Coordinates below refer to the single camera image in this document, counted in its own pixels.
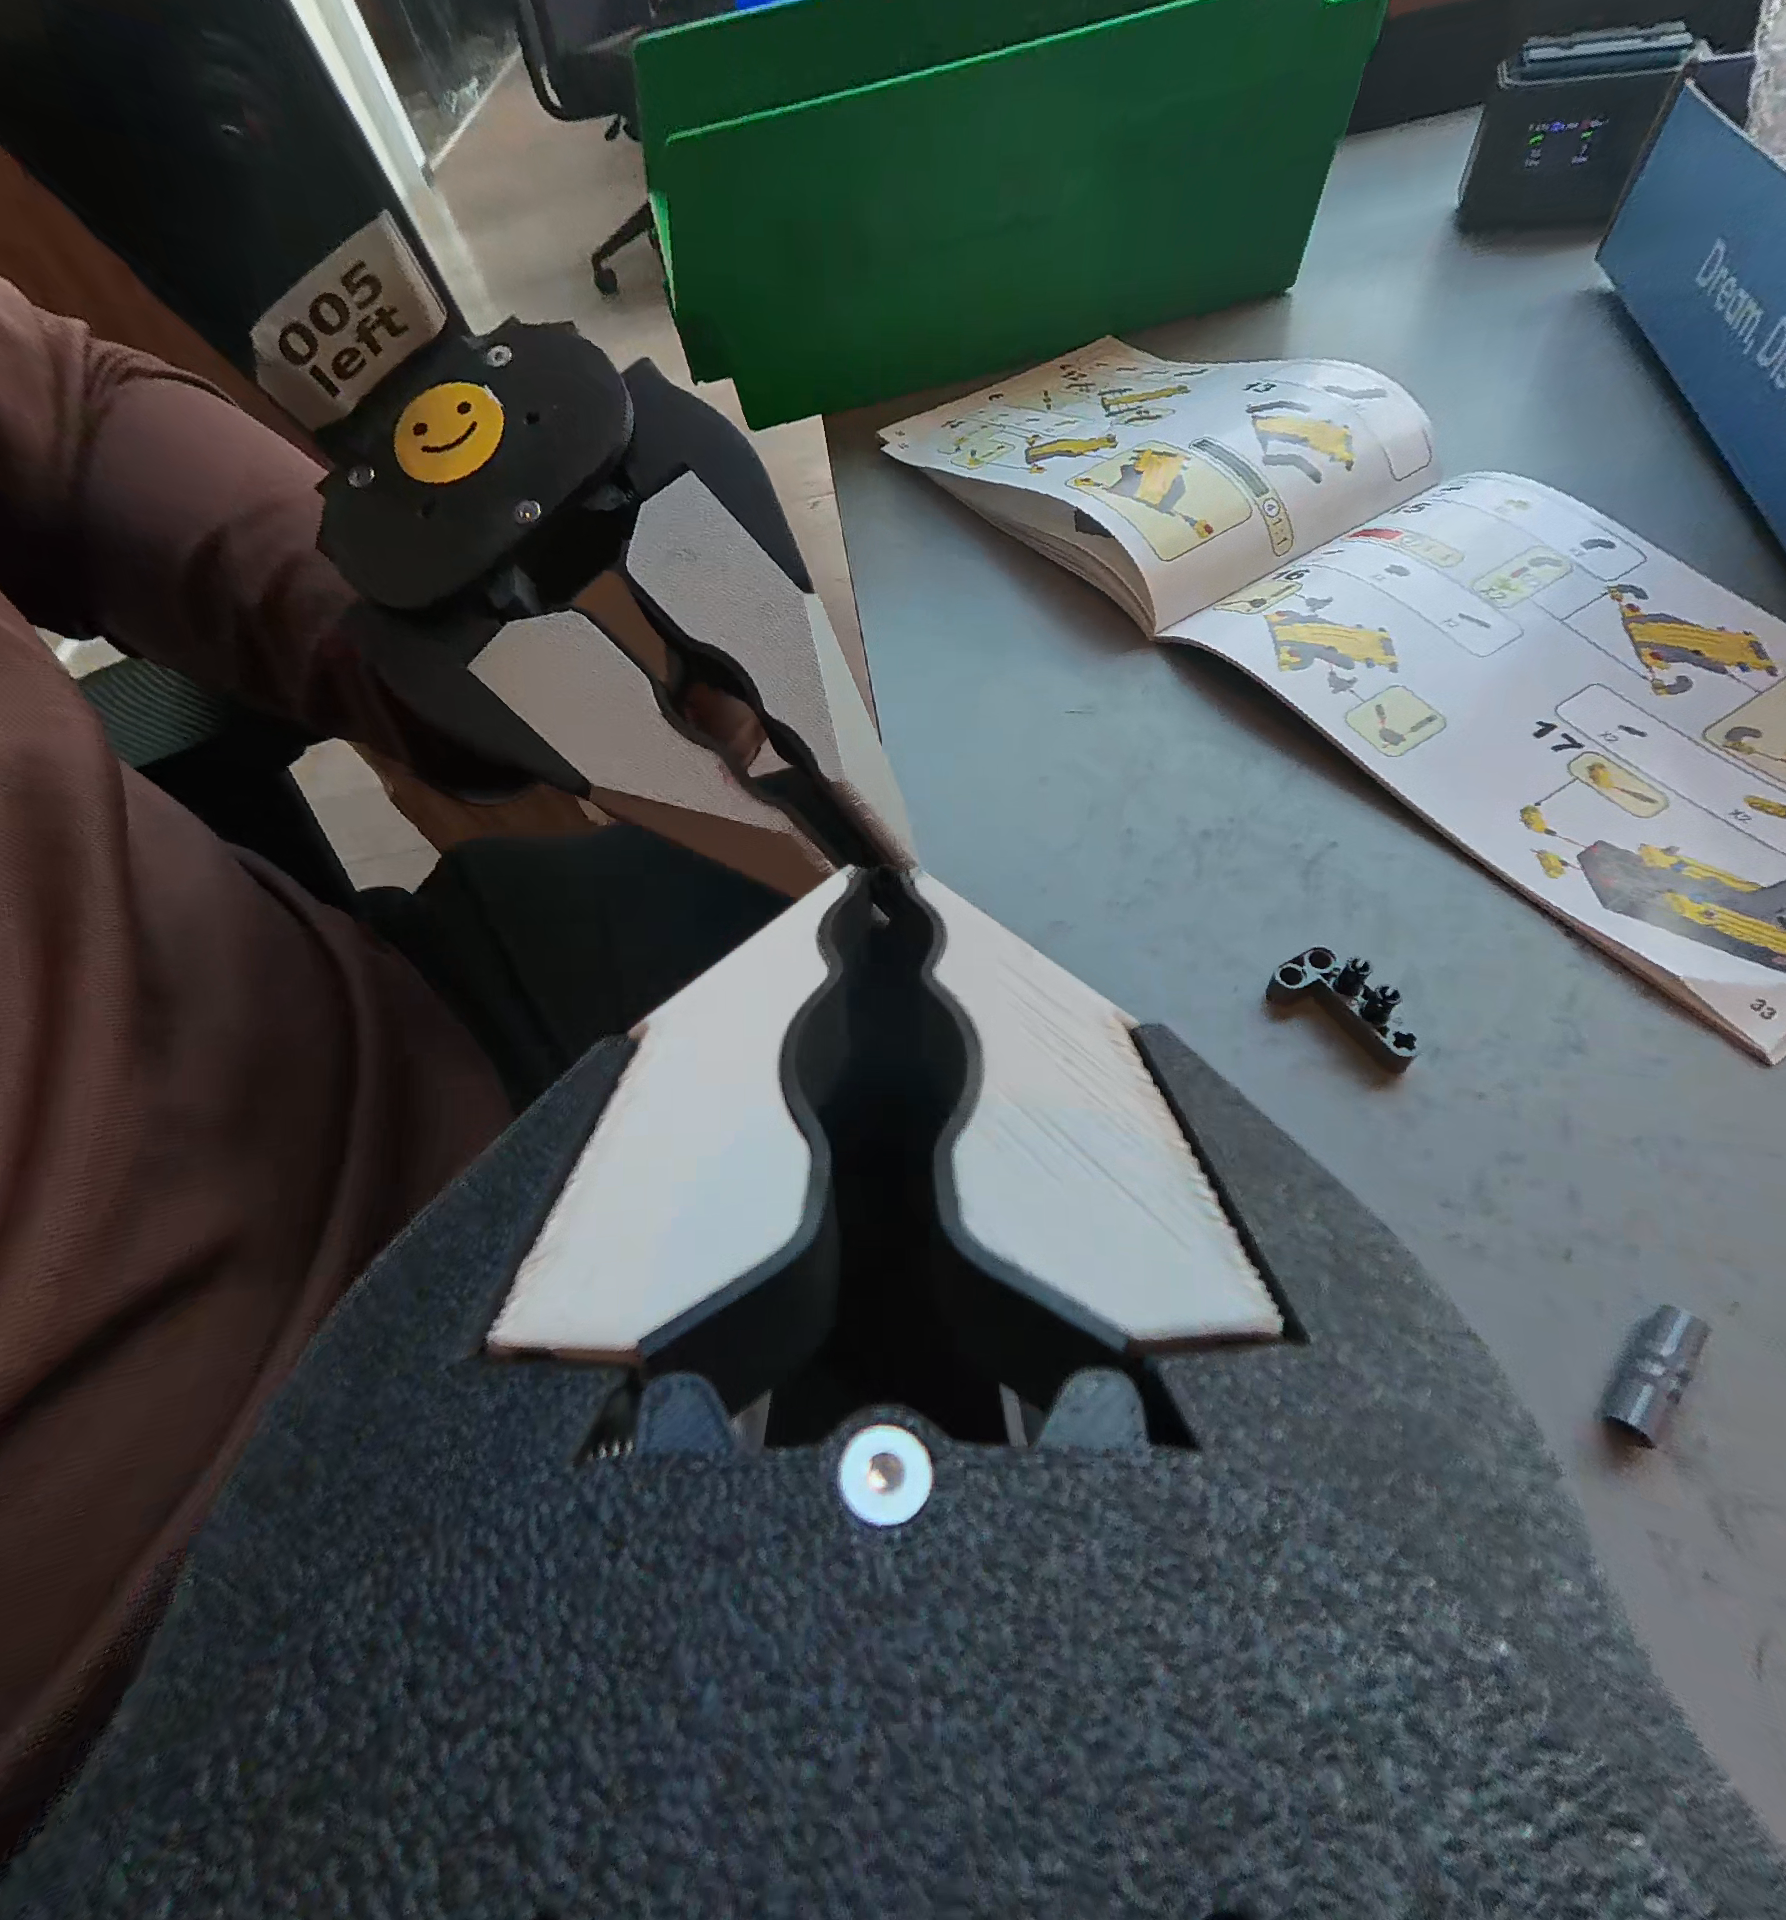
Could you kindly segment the person's left hand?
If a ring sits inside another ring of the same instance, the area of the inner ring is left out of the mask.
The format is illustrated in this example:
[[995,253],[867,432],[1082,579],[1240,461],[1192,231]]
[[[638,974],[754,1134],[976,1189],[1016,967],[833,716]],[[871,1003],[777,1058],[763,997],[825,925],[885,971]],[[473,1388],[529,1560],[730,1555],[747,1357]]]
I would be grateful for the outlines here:
[[704,678],[690,678],[676,693],[676,705],[693,733],[700,733],[737,774],[748,774],[767,747],[762,713],[734,691]]

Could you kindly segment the person's legs in black pants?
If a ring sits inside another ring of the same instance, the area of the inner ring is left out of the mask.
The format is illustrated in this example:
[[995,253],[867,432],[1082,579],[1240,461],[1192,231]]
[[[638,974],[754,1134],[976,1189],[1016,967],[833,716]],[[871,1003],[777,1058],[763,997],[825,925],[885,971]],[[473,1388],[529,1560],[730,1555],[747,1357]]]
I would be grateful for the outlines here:
[[426,977],[522,1112],[789,908],[633,824],[482,837],[419,887],[370,887],[357,920]]

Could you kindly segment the grey desk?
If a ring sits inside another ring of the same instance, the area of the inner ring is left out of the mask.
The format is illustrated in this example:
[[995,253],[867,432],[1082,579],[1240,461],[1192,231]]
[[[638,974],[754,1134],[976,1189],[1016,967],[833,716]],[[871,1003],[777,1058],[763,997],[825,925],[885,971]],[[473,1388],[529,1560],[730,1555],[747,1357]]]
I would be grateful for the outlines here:
[[[1308,724],[822,421],[930,872],[1169,1024],[1377,1212],[1541,1423],[1687,1721],[1786,1848],[1786,1062],[1766,1067],[1398,809]],[[1310,945],[1401,989],[1385,1070],[1265,1002]],[[1648,1309],[1712,1326],[1659,1450],[1596,1419]]]

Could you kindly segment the open instruction booklet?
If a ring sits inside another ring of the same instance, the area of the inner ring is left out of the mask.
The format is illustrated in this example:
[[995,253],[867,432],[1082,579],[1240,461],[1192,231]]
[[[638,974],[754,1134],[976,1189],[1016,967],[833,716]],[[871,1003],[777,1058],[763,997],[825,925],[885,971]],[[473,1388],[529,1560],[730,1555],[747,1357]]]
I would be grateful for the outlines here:
[[881,448],[1253,677],[1503,883],[1786,1058],[1786,621],[1331,358],[1103,337]]

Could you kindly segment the green plastic bin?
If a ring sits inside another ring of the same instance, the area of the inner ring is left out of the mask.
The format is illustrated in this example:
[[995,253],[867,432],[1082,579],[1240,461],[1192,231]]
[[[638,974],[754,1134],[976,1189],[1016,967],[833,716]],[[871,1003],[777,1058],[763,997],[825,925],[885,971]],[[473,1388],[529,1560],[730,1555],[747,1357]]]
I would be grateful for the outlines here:
[[818,1],[641,37],[691,381],[763,427],[1276,298],[1385,13]]

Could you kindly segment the black power station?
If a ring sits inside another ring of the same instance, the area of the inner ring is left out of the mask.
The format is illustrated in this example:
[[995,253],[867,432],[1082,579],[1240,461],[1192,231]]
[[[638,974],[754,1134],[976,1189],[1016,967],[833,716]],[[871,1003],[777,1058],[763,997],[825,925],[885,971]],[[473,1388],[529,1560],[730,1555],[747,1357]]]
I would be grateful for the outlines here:
[[1457,228],[1600,237],[1659,114],[1709,51],[1679,19],[1527,37],[1485,96]]

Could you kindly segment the dark blue cardboard box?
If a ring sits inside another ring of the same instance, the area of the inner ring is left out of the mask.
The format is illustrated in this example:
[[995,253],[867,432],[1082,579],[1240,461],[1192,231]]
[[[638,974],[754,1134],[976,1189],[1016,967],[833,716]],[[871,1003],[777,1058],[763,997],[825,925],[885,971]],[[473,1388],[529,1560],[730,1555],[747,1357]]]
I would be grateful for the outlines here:
[[1786,169],[1730,113],[1749,71],[1726,56],[1676,83],[1598,264],[1786,556]]

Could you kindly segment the person's left forearm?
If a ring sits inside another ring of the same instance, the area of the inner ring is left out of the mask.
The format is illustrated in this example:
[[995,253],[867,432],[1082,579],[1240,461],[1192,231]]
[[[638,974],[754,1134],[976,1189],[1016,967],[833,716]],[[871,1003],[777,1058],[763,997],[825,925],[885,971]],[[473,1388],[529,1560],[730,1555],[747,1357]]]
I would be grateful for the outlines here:
[[318,549],[320,467],[198,378],[0,277],[0,733],[64,729],[42,627],[419,766],[388,630]]

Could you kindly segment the black office chair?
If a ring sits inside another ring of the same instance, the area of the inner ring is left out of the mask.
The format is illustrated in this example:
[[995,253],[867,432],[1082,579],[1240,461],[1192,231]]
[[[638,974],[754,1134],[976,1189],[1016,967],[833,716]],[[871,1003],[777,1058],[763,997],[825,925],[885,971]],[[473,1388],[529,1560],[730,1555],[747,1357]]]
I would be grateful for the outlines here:
[[653,28],[641,1],[515,1],[521,56],[542,108],[604,139],[640,139],[633,48]]

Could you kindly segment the grey axle connector tube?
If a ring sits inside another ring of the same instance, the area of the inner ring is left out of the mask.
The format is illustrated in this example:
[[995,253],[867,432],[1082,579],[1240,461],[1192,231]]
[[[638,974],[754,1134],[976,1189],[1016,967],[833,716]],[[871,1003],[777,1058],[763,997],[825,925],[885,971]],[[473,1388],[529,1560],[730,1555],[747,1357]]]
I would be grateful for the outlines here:
[[1600,1386],[1596,1419],[1622,1444],[1659,1450],[1698,1375],[1712,1326],[1672,1304],[1648,1309],[1630,1331]]

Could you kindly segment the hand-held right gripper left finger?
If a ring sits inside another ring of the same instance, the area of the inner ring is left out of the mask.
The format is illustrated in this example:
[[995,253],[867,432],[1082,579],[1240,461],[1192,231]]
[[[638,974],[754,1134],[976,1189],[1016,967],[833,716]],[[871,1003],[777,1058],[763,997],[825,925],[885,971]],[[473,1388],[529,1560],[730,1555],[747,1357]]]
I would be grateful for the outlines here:
[[873,877],[830,877],[628,1035],[487,1331],[495,1356],[804,1365],[836,1319],[846,965]]

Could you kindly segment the person's brown sweater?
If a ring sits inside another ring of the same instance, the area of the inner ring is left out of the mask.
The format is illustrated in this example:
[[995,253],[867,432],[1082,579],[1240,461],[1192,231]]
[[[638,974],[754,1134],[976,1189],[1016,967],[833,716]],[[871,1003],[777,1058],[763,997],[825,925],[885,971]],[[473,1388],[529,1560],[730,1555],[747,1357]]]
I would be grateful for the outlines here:
[[0,733],[0,1858],[317,1322],[512,1114],[400,953],[114,754],[42,630],[65,727]]

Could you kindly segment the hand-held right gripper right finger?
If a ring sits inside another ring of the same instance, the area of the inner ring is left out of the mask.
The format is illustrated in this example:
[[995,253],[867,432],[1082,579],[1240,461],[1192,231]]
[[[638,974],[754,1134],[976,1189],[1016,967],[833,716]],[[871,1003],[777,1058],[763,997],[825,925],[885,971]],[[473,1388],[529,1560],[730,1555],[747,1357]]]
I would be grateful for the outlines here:
[[1028,1403],[1089,1369],[1277,1344],[1285,1315],[1137,1022],[933,877],[896,877],[941,1066],[930,1180],[944,1319]]

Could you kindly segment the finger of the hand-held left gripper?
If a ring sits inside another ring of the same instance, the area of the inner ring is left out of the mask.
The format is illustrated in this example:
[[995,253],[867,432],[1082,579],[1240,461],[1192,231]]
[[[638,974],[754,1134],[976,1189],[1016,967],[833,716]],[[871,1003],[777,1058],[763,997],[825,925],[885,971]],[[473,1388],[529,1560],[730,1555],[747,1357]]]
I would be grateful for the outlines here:
[[473,677],[578,771],[593,807],[734,872],[830,872],[785,812],[661,703],[648,673],[578,610],[505,623]]
[[843,861],[916,870],[905,796],[820,598],[695,474],[641,507],[624,575],[759,713],[810,795],[808,835]]

